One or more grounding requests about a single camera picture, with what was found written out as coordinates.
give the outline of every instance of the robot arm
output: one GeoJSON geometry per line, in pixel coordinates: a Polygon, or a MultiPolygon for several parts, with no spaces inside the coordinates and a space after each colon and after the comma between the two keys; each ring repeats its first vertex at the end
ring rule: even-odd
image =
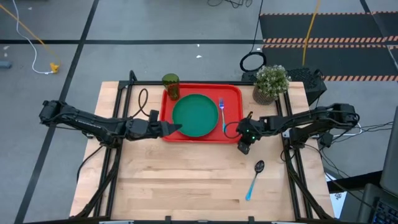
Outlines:
{"type": "Polygon", "coordinates": [[[44,101],[43,105],[39,115],[42,124],[69,125],[81,130],[84,135],[92,134],[106,147],[117,147],[123,139],[137,141],[168,136],[182,127],[181,124],[158,121],[159,112],[154,110],[150,111],[149,120],[145,121],[137,118],[103,118],[80,111],[62,101],[44,101]]]}
{"type": "Polygon", "coordinates": [[[320,106],[314,110],[304,111],[292,116],[263,116],[258,121],[251,119],[252,112],[242,119],[236,131],[242,134],[238,149],[243,154],[249,153],[250,145],[263,136],[273,136],[289,130],[286,136],[294,147],[302,148],[310,136],[326,133],[336,128],[350,130],[359,121],[353,106],[335,103],[331,106],[320,106]]]}

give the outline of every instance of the red tray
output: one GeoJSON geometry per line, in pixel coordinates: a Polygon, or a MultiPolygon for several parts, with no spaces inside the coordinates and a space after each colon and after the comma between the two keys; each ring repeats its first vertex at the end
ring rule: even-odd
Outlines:
{"type": "MultiPolygon", "coordinates": [[[[180,98],[189,94],[199,93],[212,99],[218,106],[218,99],[224,99],[224,115],[225,123],[232,121],[240,121],[243,118],[242,111],[242,93],[241,90],[233,85],[212,85],[212,84],[194,84],[181,83],[180,84],[180,98]]],[[[163,92],[162,109],[160,110],[160,120],[173,123],[172,112],[177,101],[172,101],[167,92],[163,92]]],[[[173,142],[207,142],[207,143],[236,143],[239,137],[234,139],[227,138],[223,133],[223,119],[221,117],[221,110],[219,109],[219,119],[216,128],[209,134],[193,138],[181,134],[179,131],[163,137],[165,141],[173,142]]],[[[237,123],[230,124],[227,127],[228,136],[236,136],[237,123]]]]}

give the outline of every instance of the orange striped tape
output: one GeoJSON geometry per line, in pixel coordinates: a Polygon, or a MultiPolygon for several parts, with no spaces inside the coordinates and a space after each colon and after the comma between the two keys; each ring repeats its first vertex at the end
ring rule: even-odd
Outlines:
{"type": "MultiPolygon", "coordinates": [[[[370,15],[377,13],[397,13],[397,11],[374,11],[374,12],[320,12],[317,15],[370,15]]],[[[301,16],[312,15],[312,12],[285,12],[285,13],[262,13],[260,16],[301,16]]]]}
{"type": "MultiPolygon", "coordinates": [[[[264,44],[262,48],[303,48],[303,44],[264,44]]],[[[308,48],[386,48],[384,44],[308,44],[308,48]]]]}
{"type": "Polygon", "coordinates": [[[324,81],[398,81],[398,75],[343,75],[343,76],[324,76],[324,81]]]}
{"type": "MultiPolygon", "coordinates": [[[[288,44],[304,44],[307,38],[266,38],[264,43],[288,43],[288,44]]],[[[321,43],[385,43],[387,41],[398,41],[398,35],[389,37],[333,37],[333,38],[309,38],[310,44],[321,43]]]]}
{"type": "Polygon", "coordinates": [[[376,13],[397,13],[397,11],[374,11],[374,12],[372,12],[372,14],[376,14],[376,13]]]}

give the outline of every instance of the blue spoon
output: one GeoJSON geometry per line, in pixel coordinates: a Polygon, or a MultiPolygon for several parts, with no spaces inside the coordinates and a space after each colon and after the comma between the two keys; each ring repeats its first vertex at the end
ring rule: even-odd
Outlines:
{"type": "Polygon", "coordinates": [[[254,170],[256,171],[256,175],[254,176],[254,179],[253,179],[253,181],[251,182],[251,185],[250,185],[249,192],[246,195],[246,200],[247,201],[250,200],[250,198],[251,198],[251,192],[253,191],[253,187],[254,187],[254,183],[256,181],[257,175],[264,170],[264,161],[258,161],[256,163],[256,165],[254,166],[254,170]]]}

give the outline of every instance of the green plate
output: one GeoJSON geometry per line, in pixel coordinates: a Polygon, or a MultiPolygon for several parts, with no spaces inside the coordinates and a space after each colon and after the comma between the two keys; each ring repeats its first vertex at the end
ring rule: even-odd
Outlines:
{"type": "Polygon", "coordinates": [[[174,106],[174,124],[182,124],[179,131],[189,137],[210,133],[218,122],[218,107],[209,97],[201,94],[184,96],[174,106]]]}

